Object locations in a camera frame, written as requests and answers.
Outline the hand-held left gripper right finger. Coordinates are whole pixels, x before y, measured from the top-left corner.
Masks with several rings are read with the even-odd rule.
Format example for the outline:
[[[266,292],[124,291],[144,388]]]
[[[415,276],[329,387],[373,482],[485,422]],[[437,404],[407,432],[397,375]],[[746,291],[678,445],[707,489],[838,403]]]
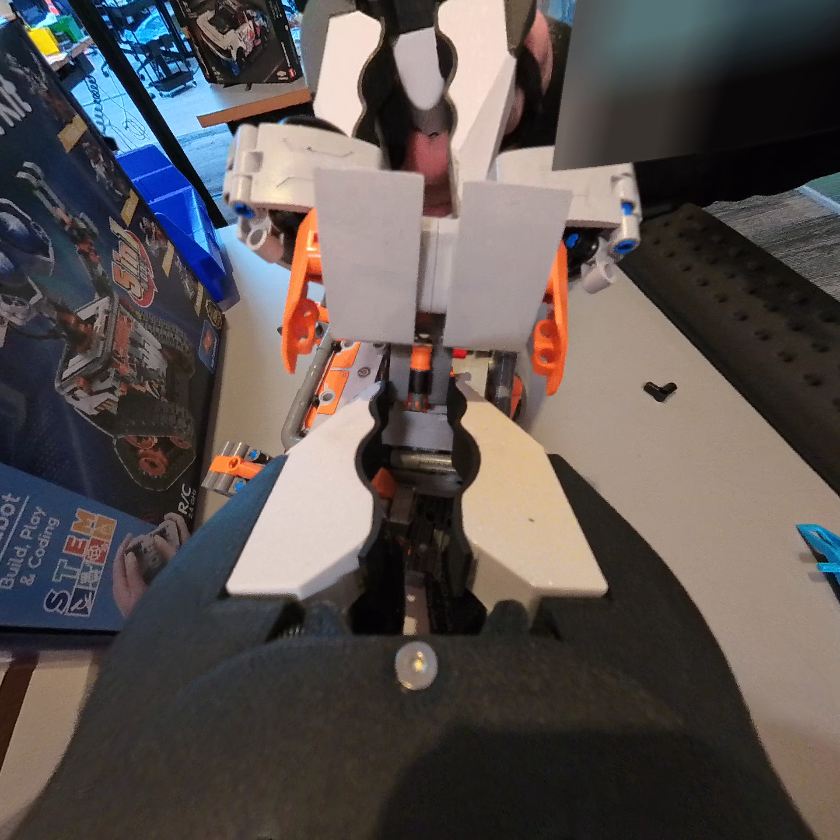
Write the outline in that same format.
[[[462,427],[479,452],[461,501],[481,602],[601,597],[607,582],[541,444],[475,391]]]

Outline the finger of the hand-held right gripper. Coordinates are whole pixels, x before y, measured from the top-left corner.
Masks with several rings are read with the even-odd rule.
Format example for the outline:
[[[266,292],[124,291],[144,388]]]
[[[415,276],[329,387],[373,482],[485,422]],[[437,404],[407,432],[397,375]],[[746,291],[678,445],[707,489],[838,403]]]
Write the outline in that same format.
[[[379,143],[380,115],[394,87],[382,21],[362,11],[331,17],[313,101],[315,117],[351,138]]]
[[[455,110],[450,158],[456,187],[484,181],[511,109],[516,60],[508,48],[502,1],[447,1],[437,14],[455,49],[448,99]]]

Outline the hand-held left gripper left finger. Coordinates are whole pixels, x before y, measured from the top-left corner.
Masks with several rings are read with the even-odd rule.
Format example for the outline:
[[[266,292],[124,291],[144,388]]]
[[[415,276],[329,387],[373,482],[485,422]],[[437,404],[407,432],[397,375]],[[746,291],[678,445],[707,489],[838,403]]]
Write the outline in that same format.
[[[351,605],[374,521],[356,456],[383,391],[364,391],[291,450],[226,583],[229,595]]]

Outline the grey orange tracked toy robot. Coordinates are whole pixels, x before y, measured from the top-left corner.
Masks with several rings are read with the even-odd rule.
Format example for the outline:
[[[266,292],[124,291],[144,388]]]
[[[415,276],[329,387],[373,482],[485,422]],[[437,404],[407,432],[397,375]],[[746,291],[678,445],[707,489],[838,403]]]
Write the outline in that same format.
[[[524,385],[518,353],[501,350],[432,350],[426,369],[411,350],[396,356],[383,342],[338,340],[316,323],[313,361],[281,431],[290,450],[364,391],[383,391],[372,409],[374,432],[356,456],[374,496],[371,533],[359,554],[361,594],[332,606],[357,634],[478,635],[488,611],[470,590],[472,563],[459,524],[461,496],[476,468],[458,462],[457,433],[447,399],[465,385],[518,420]],[[300,611],[312,603],[267,595]]]

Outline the person's right hand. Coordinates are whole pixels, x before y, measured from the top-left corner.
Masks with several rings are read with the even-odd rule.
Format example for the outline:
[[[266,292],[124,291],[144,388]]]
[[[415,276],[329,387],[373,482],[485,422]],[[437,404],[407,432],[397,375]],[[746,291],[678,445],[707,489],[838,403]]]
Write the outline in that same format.
[[[506,135],[514,147],[553,142],[560,101],[553,70],[552,29],[543,13],[537,11],[518,57]]]

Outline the small grey orange claw piece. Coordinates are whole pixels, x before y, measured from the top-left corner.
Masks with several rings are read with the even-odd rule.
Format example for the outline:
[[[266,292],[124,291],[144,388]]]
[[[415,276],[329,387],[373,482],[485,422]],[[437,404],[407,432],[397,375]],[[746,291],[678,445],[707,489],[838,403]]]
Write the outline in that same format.
[[[259,448],[226,442],[213,457],[202,488],[230,498],[244,489],[271,460],[272,455]]]

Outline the wooden top desk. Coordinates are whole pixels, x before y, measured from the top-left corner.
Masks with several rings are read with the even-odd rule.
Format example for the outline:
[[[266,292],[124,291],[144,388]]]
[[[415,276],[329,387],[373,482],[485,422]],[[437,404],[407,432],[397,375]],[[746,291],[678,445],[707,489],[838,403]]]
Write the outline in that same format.
[[[305,78],[292,82],[223,87],[210,85],[196,119],[203,128],[305,104],[311,99]]]

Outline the black car model box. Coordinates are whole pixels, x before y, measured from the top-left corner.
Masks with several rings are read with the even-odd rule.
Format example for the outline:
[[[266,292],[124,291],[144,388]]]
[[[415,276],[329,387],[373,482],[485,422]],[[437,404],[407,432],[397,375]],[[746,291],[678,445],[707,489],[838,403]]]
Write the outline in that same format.
[[[302,79],[301,16],[288,1],[173,1],[207,82],[223,88]]]

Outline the black metal beam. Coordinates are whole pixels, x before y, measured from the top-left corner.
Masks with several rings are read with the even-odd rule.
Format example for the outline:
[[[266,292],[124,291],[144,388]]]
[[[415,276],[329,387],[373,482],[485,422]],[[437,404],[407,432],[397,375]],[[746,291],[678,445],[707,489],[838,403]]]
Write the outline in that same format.
[[[215,228],[223,228],[227,221],[216,204],[211,193],[196,172],[193,163],[183,150],[178,139],[174,136],[161,112],[154,105],[149,92],[145,89],[137,72],[132,68],[126,55],[118,46],[106,26],[99,11],[92,1],[70,1],[73,12],[78,16],[82,27],[92,37],[111,70],[119,79],[128,93],[133,104],[140,112],[143,120],[150,126],[155,138],[160,142],[163,151],[173,165],[183,173],[184,177],[195,187],[198,195],[203,199],[208,215]]]

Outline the blue plastic bin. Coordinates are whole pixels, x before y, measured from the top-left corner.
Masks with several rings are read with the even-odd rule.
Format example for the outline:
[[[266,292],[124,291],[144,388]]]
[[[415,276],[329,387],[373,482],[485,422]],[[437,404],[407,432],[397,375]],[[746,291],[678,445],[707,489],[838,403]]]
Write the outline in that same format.
[[[235,284],[196,189],[156,145],[118,152],[117,160],[209,295],[224,303]]]

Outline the blue plastic brick separator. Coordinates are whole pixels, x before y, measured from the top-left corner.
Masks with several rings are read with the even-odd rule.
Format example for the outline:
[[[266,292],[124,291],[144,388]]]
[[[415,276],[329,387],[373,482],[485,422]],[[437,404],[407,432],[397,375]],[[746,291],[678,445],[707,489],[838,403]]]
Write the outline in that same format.
[[[796,528],[816,558],[817,569],[839,582],[839,535],[812,523],[800,523]]]

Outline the blue robot kit box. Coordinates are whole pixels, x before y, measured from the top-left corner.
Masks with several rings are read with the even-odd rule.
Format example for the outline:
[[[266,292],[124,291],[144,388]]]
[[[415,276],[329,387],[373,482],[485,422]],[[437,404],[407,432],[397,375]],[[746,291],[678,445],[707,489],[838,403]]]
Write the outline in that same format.
[[[22,23],[1,34],[2,633],[111,635],[193,529],[224,315]]]

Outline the black perforated foam mat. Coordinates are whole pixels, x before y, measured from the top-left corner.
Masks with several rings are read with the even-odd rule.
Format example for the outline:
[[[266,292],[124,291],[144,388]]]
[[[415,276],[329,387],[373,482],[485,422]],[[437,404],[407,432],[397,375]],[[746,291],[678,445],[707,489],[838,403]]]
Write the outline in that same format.
[[[838,492],[838,301],[696,205],[641,231],[624,273]]]

